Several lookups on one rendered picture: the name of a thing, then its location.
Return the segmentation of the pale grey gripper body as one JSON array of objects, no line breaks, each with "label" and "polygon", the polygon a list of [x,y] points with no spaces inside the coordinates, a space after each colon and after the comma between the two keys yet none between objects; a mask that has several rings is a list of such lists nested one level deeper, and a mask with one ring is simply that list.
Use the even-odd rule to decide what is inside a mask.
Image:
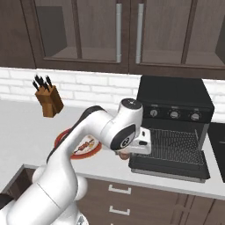
[{"label": "pale grey gripper body", "polygon": [[151,147],[149,147],[149,146],[131,146],[131,145],[129,145],[127,147],[127,151],[129,153],[134,153],[134,154],[149,155],[151,153]]}]

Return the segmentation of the dark wood lower cupboard door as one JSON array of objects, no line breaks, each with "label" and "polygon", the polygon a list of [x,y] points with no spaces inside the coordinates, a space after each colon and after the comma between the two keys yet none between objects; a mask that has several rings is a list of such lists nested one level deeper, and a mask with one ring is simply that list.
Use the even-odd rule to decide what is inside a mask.
[{"label": "dark wood lower cupboard door", "polygon": [[225,200],[179,193],[170,225],[225,225]]}]

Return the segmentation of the wooden knife block with knives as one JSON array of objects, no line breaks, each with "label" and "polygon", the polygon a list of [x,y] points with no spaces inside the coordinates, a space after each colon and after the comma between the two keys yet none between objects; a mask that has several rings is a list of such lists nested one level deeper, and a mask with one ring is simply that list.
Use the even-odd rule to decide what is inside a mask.
[{"label": "wooden knife block with knives", "polygon": [[63,108],[63,102],[55,85],[52,85],[49,76],[35,76],[33,86],[36,89],[35,96],[40,102],[44,117],[53,118]]}]

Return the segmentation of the red rimmed white plate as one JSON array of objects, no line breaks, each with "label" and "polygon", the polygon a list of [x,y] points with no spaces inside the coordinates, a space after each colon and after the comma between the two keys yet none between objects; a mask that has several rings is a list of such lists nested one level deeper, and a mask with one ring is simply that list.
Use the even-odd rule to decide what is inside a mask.
[{"label": "red rimmed white plate", "polygon": [[[85,142],[90,141],[91,139],[94,140],[94,144],[93,144],[92,148],[89,148],[89,149],[87,149],[86,151],[83,151],[83,152],[77,152],[76,154],[74,153],[74,151],[77,150],[79,146],[81,146]],[[95,139],[92,135],[88,134],[76,146],[76,148],[73,150],[72,154],[70,155],[70,158],[73,159],[73,160],[85,159],[85,158],[94,156],[101,149],[102,149],[102,143],[99,142],[97,139]]]}]

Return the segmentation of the dark wood drawer front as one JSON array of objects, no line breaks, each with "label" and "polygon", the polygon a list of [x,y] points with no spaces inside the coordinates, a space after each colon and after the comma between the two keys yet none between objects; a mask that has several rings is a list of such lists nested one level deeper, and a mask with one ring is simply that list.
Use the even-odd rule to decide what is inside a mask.
[{"label": "dark wood drawer front", "polygon": [[[93,201],[79,203],[78,206],[90,225],[170,225],[172,217],[171,210],[160,207],[125,204],[113,206],[112,203]],[[129,208],[130,215],[110,213],[110,206],[122,211]]]},{"label": "dark wood drawer front", "polygon": [[[115,188],[120,189],[127,189],[128,187],[131,187],[131,195],[109,192],[109,185],[113,185]],[[169,207],[175,206],[178,194],[175,192],[167,192],[135,185],[125,185],[121,183],[88,178],[87,196],[96,197],[98,201],[112,203],[114,206],[125,204]]]}]

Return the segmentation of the dark wood plain cupboard door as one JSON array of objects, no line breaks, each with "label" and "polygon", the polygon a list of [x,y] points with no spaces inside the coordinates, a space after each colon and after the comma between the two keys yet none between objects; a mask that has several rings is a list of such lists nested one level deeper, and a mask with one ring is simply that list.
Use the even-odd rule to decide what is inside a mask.
[{"label": "dark wood plain cupboard door", "polygon": [[0,67],[35,68],[20,0],[0,0]]}]

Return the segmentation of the dark wood glass cupboard door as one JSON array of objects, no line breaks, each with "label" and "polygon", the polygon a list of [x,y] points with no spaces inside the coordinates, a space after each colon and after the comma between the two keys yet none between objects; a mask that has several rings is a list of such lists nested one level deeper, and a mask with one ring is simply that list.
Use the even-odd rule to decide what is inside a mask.
[{"label": "dark wood glass cupboard door", "polygon": [[[130,0],[21,0],[36,67],[126,74]],[[122,4],[116,62],[116,4]]]},{"label": "dark wood glass cupboard door", "polygon": [[[140,64],[138,4],[144,4]],[[131,0],[129,70],[225,80],[225,0]]]}]

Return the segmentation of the black hob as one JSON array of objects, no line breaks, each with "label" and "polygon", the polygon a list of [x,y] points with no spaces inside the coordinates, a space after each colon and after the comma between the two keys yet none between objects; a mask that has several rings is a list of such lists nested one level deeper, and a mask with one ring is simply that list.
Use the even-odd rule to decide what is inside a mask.
[{"label": "black hob", "polygon": [[207,131],[214,156],[225,184],[225,123],[212,122]]}]

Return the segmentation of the black toaster oven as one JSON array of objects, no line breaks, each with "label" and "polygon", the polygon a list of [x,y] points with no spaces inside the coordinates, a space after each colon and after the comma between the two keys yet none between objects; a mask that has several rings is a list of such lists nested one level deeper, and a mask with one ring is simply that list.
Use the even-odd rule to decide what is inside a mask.
[{"label": "black toaster oven", "polygon": [[[141,76],[137,98],[143,106],[142,126],[145,128],[196,132],[202,149],[214,114],[214,104],[200,78]],[[156,109],[156,117],[150,111]],[[179,112],[173,119],[171,112]],[[200,119],[191,119],[198,113]]]}]

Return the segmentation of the kebab skewer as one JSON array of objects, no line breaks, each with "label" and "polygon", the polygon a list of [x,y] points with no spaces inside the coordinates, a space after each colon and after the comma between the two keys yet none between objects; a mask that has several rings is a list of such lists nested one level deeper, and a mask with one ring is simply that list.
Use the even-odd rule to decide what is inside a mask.
[{"label": "kebab skewer", "polygon": [[74,153],[76,154],[77,152],[86,151],[87,149],[92,148],[93,144],[94,144],[94,140],[91,139],[90,141],[85,142],[81,146],[79,146],[78,149],[74,151]]}]

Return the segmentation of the toaster oven door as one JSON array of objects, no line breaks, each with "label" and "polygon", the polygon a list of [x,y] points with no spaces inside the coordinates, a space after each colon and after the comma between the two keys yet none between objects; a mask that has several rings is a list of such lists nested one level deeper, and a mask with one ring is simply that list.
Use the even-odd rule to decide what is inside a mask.
[{"label": "toaster oven door", "polygon": [[210,179],[204,152],[178,153],[182,161],[153,158],[148,155],[133,154],[128,166],[134,173],[141,173],[165,178],[205,183]]}]

